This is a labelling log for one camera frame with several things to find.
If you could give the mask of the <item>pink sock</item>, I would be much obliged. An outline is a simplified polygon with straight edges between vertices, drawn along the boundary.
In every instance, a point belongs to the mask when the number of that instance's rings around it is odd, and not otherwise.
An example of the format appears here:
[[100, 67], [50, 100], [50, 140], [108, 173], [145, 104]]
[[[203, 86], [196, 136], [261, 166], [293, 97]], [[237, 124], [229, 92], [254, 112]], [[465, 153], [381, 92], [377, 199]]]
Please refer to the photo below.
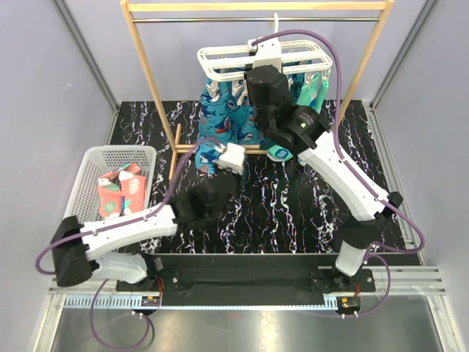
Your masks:
[[119, 217], [122, 212], [122, 192], [119, 185], [114, 181], [119, 180], [120, 172], [130, 173], [132, 176], [138, 174], [141, 168], [135, 164], [125, 164], [114, 170], [108, 171], [97, 180], [97, 190], [100, 198], [99, 213], [103, 219]]
[[126, 216], [143, 211], [147, 178], [135, 175], [132, 172], [121, 171], [119, 173], [119, 182], [122, 195], [122, 215]]

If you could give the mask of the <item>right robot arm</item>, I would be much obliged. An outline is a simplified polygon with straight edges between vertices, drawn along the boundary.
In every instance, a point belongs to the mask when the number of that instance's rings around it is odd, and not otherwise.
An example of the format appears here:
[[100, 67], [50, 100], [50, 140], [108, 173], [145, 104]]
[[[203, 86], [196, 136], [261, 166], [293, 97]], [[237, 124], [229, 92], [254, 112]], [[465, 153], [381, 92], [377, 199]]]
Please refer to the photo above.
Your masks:
[[245, 79], [256, 128], [318, 172], [349, 208], [350, 217], [338, 232], [339, 255], [332, 275], [338, 289], [352, 289], [367, 248], [380, 238], [402, 204], [402, 195], [372, 182], [334, 143], [326, 120], [313, 108], [294, 102], [287, 77], [274, 66], [255, 67]]

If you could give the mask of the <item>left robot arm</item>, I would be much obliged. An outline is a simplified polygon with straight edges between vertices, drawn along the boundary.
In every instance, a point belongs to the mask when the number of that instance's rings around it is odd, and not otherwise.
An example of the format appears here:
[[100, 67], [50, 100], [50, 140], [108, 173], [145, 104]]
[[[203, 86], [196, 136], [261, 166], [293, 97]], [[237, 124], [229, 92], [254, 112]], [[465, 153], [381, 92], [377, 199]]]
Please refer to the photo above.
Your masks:
[[73, 287], [95, 278], [153, 289], [158, 283], [158, 272], [151, 260], [142, 254], [117, 250], [150, 238], [201, 230], [216, 222], [240, 193], [242, 178], [237, 172], [220, 169], [166, 204], [138, 213], [85, 224], [76, 216], [62, 219], [51, 240], [57, 285]]

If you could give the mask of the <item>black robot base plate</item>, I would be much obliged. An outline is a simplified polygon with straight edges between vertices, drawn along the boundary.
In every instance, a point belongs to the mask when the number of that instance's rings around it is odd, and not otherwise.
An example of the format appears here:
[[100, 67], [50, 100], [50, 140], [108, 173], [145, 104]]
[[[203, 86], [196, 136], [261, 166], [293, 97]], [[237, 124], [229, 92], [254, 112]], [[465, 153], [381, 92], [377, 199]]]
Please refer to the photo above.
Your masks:
[[163, 281], [164, 307], [308, 309], [332, 295], [376, 293], [384, 265], [372, 258], [352, 278], [334, 254], [160, 254], [138, 284], [117, 280], [123, 293], [154, 293]]

